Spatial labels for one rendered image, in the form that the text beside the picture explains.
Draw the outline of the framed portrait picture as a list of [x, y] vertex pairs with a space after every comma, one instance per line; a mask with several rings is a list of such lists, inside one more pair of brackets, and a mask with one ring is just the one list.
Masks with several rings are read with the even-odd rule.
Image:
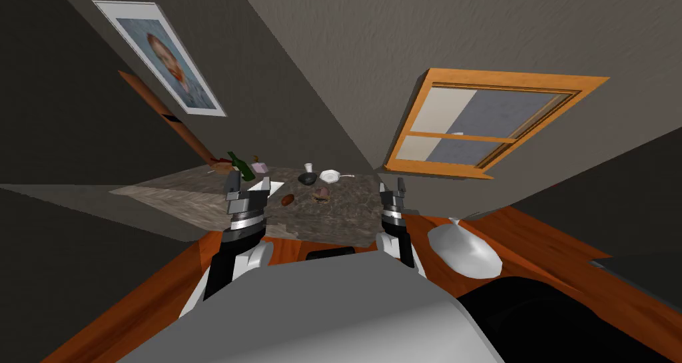
[[93, 4], [184, 112], [227, 116], [159, 5], [101, 0]]

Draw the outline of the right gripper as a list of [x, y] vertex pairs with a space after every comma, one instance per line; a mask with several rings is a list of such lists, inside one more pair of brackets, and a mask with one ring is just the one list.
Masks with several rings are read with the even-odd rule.
[[402, 212], [406, 186], [403, 178], [397, 180], [398, 190], [386, 190], [384, 183], [379, 182], [380, 199], [384, 210]]

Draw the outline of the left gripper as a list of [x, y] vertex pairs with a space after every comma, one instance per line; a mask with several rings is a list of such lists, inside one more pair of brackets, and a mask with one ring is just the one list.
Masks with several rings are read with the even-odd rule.
[[240, 191], [241, 172], [231, 170], [226, 178], [226, 213], [239, 218], [260, 216], [268, 203], [271, 181], [264, 177], [247, 191]]

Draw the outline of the white pan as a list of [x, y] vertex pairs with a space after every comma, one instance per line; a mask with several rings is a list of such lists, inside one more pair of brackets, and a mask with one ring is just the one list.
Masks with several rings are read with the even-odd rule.
[[319, 174], [319, 179], [325, 183], [332, 184], [338, 182], [342, 177], [354, 177], [354, 175], [343, 175], [335, 170], [325, 170]]

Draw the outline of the wooden framed window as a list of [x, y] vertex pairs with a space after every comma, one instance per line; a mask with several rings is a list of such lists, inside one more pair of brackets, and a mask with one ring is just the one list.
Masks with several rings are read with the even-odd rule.
[[428, 69], [385, 169], [486, 180], [490, 168], [605, 82], [594, 76]]

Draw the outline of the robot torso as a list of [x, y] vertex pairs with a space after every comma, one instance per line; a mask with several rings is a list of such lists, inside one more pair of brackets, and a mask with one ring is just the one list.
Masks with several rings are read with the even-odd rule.
[[464, 307], [381, 251], [260, 266], [119, 363], [504, 363]]

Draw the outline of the grey marble table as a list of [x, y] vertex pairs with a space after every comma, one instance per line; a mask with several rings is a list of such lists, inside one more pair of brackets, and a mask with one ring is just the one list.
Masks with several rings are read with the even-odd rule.
[[[283, 182], [284, 186], [268, 199], [267, 236], [370, 246], [382, 230], [377, 177], [356, 175], [332, 184], [316, 181], [312, 186], [304, 186], [297, 180], [302, 171], [285, 167], [269, 169], [270, 181]], [[112, 193], [129, 196], [203, 230], [222, 231], [229, 227], [231, 220], [226, 213], [225, 180], [226, 176], [201, 166], [124, 186]], [[330, 191], [330, 200], [324, 204], [312, 198], [312, 193], [322, 186]], [[288, 194], [293, 194], [295, 200], [282, 206], [280, 201]]]

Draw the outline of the green bottle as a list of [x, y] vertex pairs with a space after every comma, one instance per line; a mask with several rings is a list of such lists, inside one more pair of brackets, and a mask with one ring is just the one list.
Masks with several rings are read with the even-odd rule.
[[241, 173], [241, 177], [245, 181], [253, 181], [256, 176], [254, 172], [252, 171], [250, 165], [248, 165], [246, 162], [240, 160], [233, 152], [227, 152], [227, 154], [230, 157], [230, 160], [232, 161], [232, 167]]

